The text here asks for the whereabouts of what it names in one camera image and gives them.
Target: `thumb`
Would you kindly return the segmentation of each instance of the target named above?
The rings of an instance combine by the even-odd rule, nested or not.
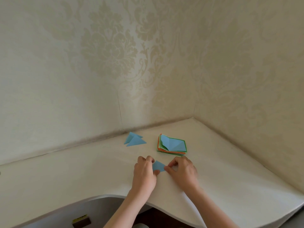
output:
[[[155,176],[157,176],[160,172],[161,172],[160,170],[154,170],[153,174],[154,174]]]
[[[165,166],[164,167],[164,170],[166,171],[166,172],[168,172],[171,176],[176,172],[175,170],[173,170],[171,167],[169,167],[169,166]]]

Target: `person's left arm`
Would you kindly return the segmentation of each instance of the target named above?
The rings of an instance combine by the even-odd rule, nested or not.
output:
[[[106,223],[104,228],[131,228],[142,206],[147,202],[156,185],[159,170],[153,172],[151,156],[139,156],[134,166],[132,188],[125,200]]]

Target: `person's knee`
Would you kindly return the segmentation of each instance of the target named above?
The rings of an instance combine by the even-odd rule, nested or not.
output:
[[[149,227],[145,224],[138,223],[138,224],[132,226],[132,228],[149,228]]]

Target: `forearm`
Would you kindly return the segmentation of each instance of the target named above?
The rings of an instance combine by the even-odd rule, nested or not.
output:
[[[145,203],[143,197],[130,191],[104,228],[131,228],[137,214]]]
[[[203,191],[201,188],[190,188],[186,195],[196,206],[207,228],[239,228]]]

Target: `hand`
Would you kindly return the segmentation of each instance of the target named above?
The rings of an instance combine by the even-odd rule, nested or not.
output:
[[[172,167],[178,165],[177,171]],[[168,166],[164,167],[175,183],[187,194],[192,189],[199,188],[197,170],[187,157],[175,157]]]
[[[134,176],[130,193],[132,193],[133,196],[139,196],[145,200],[145,203],[156,185],[156,176],[160,172],[159,170],[153,172],[153,162],[154,159],[151,156],[147,158],[139,156],[134,166]]]

